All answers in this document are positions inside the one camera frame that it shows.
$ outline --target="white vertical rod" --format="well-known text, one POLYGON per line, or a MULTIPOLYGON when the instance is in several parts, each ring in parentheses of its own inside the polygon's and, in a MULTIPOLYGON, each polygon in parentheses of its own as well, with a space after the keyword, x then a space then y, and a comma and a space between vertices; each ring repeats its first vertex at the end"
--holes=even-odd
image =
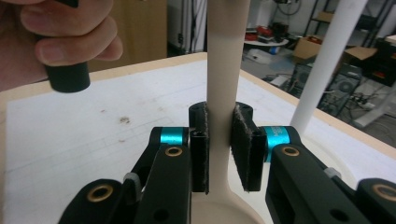
POLYGON ((304 86, 300 103, 290 122, 290 126, 300 134, 304 133, 314 114, 366 3, 367 0, 342 0, 338 3, 315 65, 304 86))
POLYGON ((248 8, 249 0, 207 1, 209 190, 219 196, 229 189, 231 127, 248 8))

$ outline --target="finger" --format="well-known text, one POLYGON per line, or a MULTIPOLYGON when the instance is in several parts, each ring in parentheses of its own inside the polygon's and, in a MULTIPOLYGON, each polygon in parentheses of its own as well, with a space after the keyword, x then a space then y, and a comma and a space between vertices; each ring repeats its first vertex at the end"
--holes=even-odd
POLYGON ((102 61, 114 61, 121 57, 122 55, 122 42, 119 36, 111 41, 110 45, 107 46, 99 55, 95 57, 97 60, 102 61))
POLYGON ((35 45, 37 59, 52 66, 86 62, 104 51, 117 35, 115 21, 107 17, 92 32, 75 37, 42 39, 35 45))
POLYGON ((85 35, 102 22, 112 6, 112 0, 83 0, 77 8, 45 1, 24 6, 21 22, 27 30, 39 35, 85 35))
POLYGON ((1 0, 2 2, 7 2, 11 4, 18 4, 18 5, 28 5, 28 4, 36 4, 43 2, 45 0, 1 0))

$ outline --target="teal spacer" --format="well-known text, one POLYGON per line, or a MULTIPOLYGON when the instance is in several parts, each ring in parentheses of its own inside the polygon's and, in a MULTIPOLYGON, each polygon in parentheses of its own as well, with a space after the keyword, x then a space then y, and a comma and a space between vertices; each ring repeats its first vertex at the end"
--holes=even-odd
POLYGON ((290 143, 289 133, 283 126, 264 126, 263 128, 267 133, 268 156, 266 161, 271 161, 274 147, 290 143))
POLYGON ((183 128, 163 127, 161 131, 161 144, 183 145, 183 128))

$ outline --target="cardboard box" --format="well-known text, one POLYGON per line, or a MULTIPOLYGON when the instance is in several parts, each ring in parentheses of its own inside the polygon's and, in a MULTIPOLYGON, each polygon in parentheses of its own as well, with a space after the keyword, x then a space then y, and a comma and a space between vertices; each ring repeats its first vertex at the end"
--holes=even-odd
POLYGON ((316 17, 316 19, 317 19, 318 21, 331 22, 333 16, 334 16, 334 14, 331 13, 331 12, 324 12, 324 11, 321 11, 321 12, 318 13, 318 16, 316 17))
POLYGON ((318 54, 319 50, 320 44, 308 41, 308 36, 300 38, 293 52, 293 60, 295 63, 299 63, 305 59, 314 57, 318 54))
MULTIPOLYGON (((314 57, 319 53, 320 44, 316 44, 307 40, 308 37, 300 38, 297 46, 293 52, 293 61, 295 63, 301 63, 302 61, 314 57)), ((341 66, 342 63, 349 63, 352 58, 358 58, 359 60, 365 60, 372 57, 376 53, 376 49, 367 49, 363 47, 351 47, 344 51, 338 62, 335 71, 341 66)))

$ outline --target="white pole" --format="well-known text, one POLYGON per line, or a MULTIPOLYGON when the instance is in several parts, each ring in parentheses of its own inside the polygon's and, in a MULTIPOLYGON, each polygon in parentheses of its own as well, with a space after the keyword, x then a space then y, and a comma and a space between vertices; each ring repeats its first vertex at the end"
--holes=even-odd
POLYGON ((367 0, 342 0, 338 3, 300 103, 290 122, 290 126, 300 134, 304 133, 366 3, 367 0))
POLYGON ((248 0, 209 0, 207 8, 207 108, 209 190, 228 188, 227 171, 236 89, 248 20, 248 0))
POLYGON ((191 223, 262 224, 260 215, 233 193, 228 183, 233 109, 249 0, 208 0, 207 3, 209 194, 192 194, 191 223))

